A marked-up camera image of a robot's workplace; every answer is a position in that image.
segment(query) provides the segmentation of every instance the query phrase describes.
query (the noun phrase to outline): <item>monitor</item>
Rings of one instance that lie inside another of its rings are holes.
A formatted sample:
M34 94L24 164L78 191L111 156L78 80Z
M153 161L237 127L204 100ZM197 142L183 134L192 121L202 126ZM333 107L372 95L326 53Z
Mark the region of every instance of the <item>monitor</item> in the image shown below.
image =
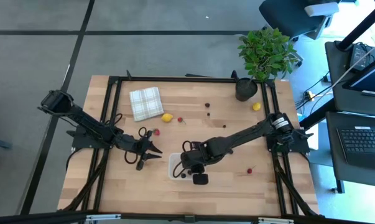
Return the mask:
M343 88L375 96L375 61L347 81Z

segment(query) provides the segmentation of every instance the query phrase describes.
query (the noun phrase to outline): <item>office chair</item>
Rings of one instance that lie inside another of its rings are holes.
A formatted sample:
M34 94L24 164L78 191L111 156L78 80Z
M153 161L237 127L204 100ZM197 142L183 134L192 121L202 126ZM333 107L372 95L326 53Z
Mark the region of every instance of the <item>office chair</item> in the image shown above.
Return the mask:
M279 28L293 42L298 41L302 34L316 40L323 29L330 26L332 15L339 11L337 4L340 1L265 0L259 6L259 11L267 22L266 27ZM293 55L299 60L297 66L301 66L302 56L296 53Z

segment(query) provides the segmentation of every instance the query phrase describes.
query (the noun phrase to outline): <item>lemon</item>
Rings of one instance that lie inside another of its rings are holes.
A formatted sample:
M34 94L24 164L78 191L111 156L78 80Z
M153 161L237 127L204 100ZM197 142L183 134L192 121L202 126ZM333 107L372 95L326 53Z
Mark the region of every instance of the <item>lemon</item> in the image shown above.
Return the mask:
M174 118L174 117L172 116L172 114L164 114L164 115L162 115L162 120L163 120L164 122L169 122L172 118Z
M254 109L254 111L258 111L261 109L261 103L254 103L254 105L252 106L252 109Z

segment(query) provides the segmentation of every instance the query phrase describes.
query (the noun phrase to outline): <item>wooden table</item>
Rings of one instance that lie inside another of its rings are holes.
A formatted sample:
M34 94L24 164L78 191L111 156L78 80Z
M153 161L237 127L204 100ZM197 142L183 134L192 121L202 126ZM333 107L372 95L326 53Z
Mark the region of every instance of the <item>wooden table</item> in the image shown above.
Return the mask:
M106 93L108 76L92 76L84 111L99 120ZM281 112L299 126L292 90L288 81L275 82ZM134 122L129 92L157 86L166 113L174 116L170 123L161 116ZM182 151L185 140L204 141L215 136L228 136L250 127L265 118L263 106L253 111L252 104L262 103L259 87L246 102L234 97L233 83L190 82L122 82L117 113L124 116L117 126L125 133L139 138L137 131L160 129L153 143L164 152L161 159L145 163L143 170L124 161L124 151L110 150L100 203L101 212L161 213L196 215L280 215L275 175L266 141L259 138L234 149L221 162L206 167L208 185L193 185L189 181L170 180L168 159L173 152ZM115 87L110 98L110 117ZM272 110L270 90L267 90ZM178 123L182 117L186 124ZM66 207L83 187L88 175L92 149L76 153L68 166L58 208ZM294 185L312 210L318 212L316 195L308 162L300 154L289 154ZM253 168L252 174L247 169ZM89 208L93 207L95 186ZM288 190L284 186L287 211L291 213Z

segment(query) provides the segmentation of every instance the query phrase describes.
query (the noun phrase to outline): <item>keyboard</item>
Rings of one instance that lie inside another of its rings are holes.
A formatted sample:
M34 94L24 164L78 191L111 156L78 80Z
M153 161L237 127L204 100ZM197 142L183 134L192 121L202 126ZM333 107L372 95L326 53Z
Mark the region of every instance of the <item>keyboard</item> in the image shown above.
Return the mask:
M347 163L375 169L375 128L337 128Z

